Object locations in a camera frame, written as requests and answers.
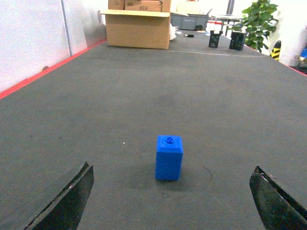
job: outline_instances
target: yellow black post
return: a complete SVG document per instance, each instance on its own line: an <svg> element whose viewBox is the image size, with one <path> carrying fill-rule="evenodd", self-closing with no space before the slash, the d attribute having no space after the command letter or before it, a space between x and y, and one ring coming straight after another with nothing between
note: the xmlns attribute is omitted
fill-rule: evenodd
<svg viewBox="0 0 307 230"><path fill-rule="evenodd" d="M274 48L272 49L270 57L272 57L276 61L279 61L279 54L280 54L281 47L282 47L282 42L277 41L276 44L274 45Z"/></svg>

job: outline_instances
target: black container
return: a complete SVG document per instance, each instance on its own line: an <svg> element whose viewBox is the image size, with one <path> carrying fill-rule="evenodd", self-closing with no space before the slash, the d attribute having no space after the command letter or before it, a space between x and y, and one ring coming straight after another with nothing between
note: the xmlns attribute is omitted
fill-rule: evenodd
<svg viewBox="0 0 307 230"><path fill-rule="evenodd" d="M239 31L232 31L229 48L235 50L242 50L244 47L245 38L246 38L246 33Z"/></svg>
<svg viewBox="0 0 307 230"><path fill-rule="evenodd" d="M237 39L238 33L239 33L238 31L231 32L231 40L230 40L230 45L229 45L230 49L236 48L236 39Z"/></svg>
<svg viewBox="0 0 307 230"><path fill-rule="evenodd" d="M246 38L246 33L239 32L237 37L236 37L236 50L242 50L244 47L245 43L245 38Z"/></svg>
<svg viewBox="0 0 307 230"><path fill-rule="evenodd" d="M222 31L220 30L211 30L210 31L210 40L209 40L209 47L217 48L219 45L220 36L222 35Z"/></svg>

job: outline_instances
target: cardboard box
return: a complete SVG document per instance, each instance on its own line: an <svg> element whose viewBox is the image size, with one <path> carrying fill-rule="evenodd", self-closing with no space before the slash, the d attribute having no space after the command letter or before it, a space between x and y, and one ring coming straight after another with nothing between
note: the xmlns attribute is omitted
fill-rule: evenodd
<svg viewBox="0 0 307 230"><path fill-rule="evenodd" d="M187 14L200 14L201 6L198 1L178 1L177 12L185 12Z"/></svg>
<svg viewBox="0 0 307 230"><path fill-rule="evenodd" d="M153 0L126 0L125 10L161 12L162 2Z"/></svg>
<svg viewBox="0 0 307 230"><path fill-rule="evenodd" d="M109 0L108 9L109 10L124 10L125 0Z"/></svg>
<svg viewBox="0 0 307 230"><path fill-rule="evenodd" d="M106 15L108 45L168 49L169 12L107 10L101 14Z"/></svg>

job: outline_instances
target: open cardboard box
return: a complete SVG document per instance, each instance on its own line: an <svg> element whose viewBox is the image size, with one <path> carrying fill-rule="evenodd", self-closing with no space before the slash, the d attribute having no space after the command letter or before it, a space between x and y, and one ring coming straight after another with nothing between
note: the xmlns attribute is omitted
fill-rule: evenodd
<svg viewBox="0 0 307 230"><path fill-rule="evenodd" d="M168 49L170 0L163 1L162 12L105 10L100 14L106 15L109 46Z"/></svg>

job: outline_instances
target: blue plastic block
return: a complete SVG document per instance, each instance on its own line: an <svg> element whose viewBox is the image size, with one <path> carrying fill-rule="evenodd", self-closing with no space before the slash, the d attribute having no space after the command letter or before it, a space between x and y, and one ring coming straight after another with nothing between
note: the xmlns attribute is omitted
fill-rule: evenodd
<svg viewBox="0 0 307 230"><path fill-rule="evenodd" d="M183 147L181 137L158 136L155 178L157 180L179 180L182 157Z"/></svg>

